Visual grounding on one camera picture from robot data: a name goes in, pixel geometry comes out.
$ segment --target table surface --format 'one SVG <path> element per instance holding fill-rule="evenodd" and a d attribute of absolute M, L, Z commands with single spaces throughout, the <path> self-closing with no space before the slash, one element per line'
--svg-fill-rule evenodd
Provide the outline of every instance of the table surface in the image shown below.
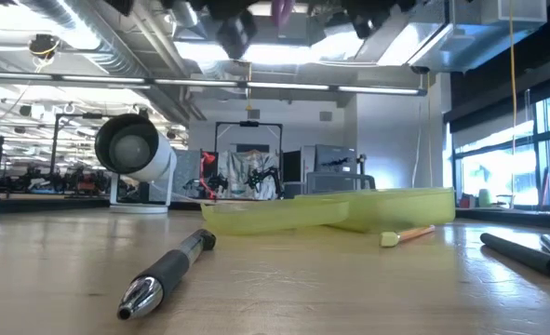
<path fill-rule="evenodd" d="M 129 281 L 203 223 L 106 209 L 0 215 L 0 334 L 550 334 L 550 278 L 482 248 L 550 230 L 456 221 L 397 248 L 328 227 L 219 236 L 152 315 Z"/>

